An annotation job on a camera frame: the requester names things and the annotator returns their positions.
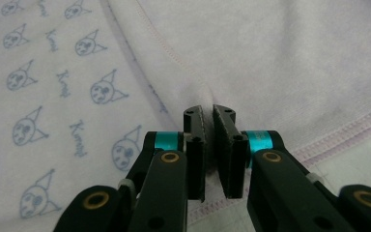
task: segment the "white fabric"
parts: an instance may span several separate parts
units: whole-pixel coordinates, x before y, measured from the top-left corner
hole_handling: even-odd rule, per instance
[[[371,1],[0,1],[0,231],[51,231],[213,103],[307,166],[371,137]],[[189,223],[236,202],[211,175]]]
[[[118,186],[147,131],[177,129],[106,5],[10,3],[3,15],[0,1],[0,231],[51,231],[79,192]],[[19,39],[6,48],[9,34]],[[96,87],[108,87],[104,100]]]

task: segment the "stitched seam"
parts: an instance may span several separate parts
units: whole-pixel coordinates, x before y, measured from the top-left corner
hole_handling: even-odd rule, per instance
[[[150,31],[150,33],[153,35],[157,43],[163,48],[165,53],[174,60],[177,64],[179,64],[181,67],[186,69],[189,73],[193,75],[197,75],[195,70],[193,70],[189,65],[186,64],[186,62],[180,58],[180,55],[178,55],[173,48],[167,44],[167,42],[162,38],[161,34],[158,32],[156,27],[153,25],[152,21],[149,19],[149,17],[146,14],[146,11],[143,9],[141,4],[136,0],[136,11],[140,18],[143,20],[143,22],[147,25],[147,29]]]
[[[352,138],[368,131],[369,129],[371,129],[371,113],[331,133],[317,142],[294,151],[293,154],[299,161],[305,162],[318,157],[337,146],[343,145],[347,141],[352,140]]]

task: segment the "black plastic part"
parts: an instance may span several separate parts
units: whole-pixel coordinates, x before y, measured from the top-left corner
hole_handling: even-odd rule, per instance
[[[338,207],[342,215],[357,229],[371,232],[371,188],[346,186],[340,190]]]
[[[280,161],[264,159],[265,153]],[[260,150],[253,158],[248,212],[257,232],[355,231],[303,175],[292,155]]]
[[[107,202],[97,209],[85,208],[85,199],[97,192],[105,192],[108,195]],[[54,232],[127,231],[131,216],[130,207],[130,194],[127,187],[120,187],[119,190],[104,186],[87,188],[74,198],[60,217]]]
[[[250,159],[248,138],[235,127],[236,112],[231,108],[215,104],[213,118],[214,153],[225,197],[242,198],[245,165]]]
[[[164,155],[178,160],[163,161]],[[186,231],[186,160],[179,151],[154,156],[128,231]]]
[[[137,193],[141,191],[147,171],[149,170],[150,162],[155,154],[156,134],[155,131],[146,133],[143,149],[126,176],[126,179],[130,179],[134,182]]]
[[[205,200],[207,138],[200,105],[184,112],[184,134],[188,160],[188,199]]]

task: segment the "cartoon cat drawing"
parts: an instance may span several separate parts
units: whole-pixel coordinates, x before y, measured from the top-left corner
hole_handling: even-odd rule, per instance
[[[23,65],[18,70],[13,71],[9,74],[7,79],[7,87],[9,90],[15,91],[22,87],[26,87],[30,84],[38,82],[37,80],[29,77],[28,71],[32,65],[33,60]]]
[[[1,8],[1,14],[3,16],[7,15],[13,15],[15,14],[18,10],[23,10],[23,8],[19,7],[19,2],[20,0],[12,0],[11,2],[5,4]]]
[[[111,155],[117,169],[129,171],[140,154],[137,145],[140,129],[141,126],[138,126],[113,145]]]
[[[96,30],[90,33],[85,38],[81,39],[76,43],[74,49],[77,55],[86,56],[107,49],[107,47],[97,44],[96,36],[98,35],[98,31],[99,30]]]
[[[83,8],[83,0],[79,0],[65,10],[65,18],[71,19],[90,12]]]
[[[49,199],[48,190],[54,169],[42,176],[34,185],[23,192],[20,197],[20,217],[31,218],[36,215],[44,215],[53,211],[59,211],[55,203]]]
[[[12,138],[14,144],[17,146],[23,146],[27,143],[36,142],[42,138],[48,138],[49,135],[43,133],[36,127],[36,121],[38,120],[39,113],[42,107],[35,109],[32,113],[26,115],[25,118],[20,119],[14,125],[12,132]]]
[[[128,97],[128,94],[124,94],[113,86],[115,73],[116,70],[113,70],[111,73],[104,76],[101,81],[92,85],[90,95],[94,103],[106,104]]]
[[[13,48],[15,46],[20,46],[28,43],[29,41],[23,38],[23,32],[25,30],[26,23],[22,26],[13,30],[13,32],[8,33],[4,38],[4,47],[7,49]]]

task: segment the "brass screw hole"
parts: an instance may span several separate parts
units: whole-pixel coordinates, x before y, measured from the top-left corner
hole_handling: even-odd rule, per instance
[[[164,162],[176,162],[179,159],[180,159],[179,155],[175,153],[164,153],[161,156],[161,160],[163,160]]]
[[[371,192],[365,190],[357,190],[354,192],[354,197],[358,202],[371,208]]]
[[[109,200],[109,195],[105,191],[97,191],[88,195],[83,201],[83,207],[87,210],[96,210],[104,206]]]
[[[265,160],[271,161],[271,162],[280,162],[282,161],[282,157],[279,154],[267,152],[263,154],[263,158]]]

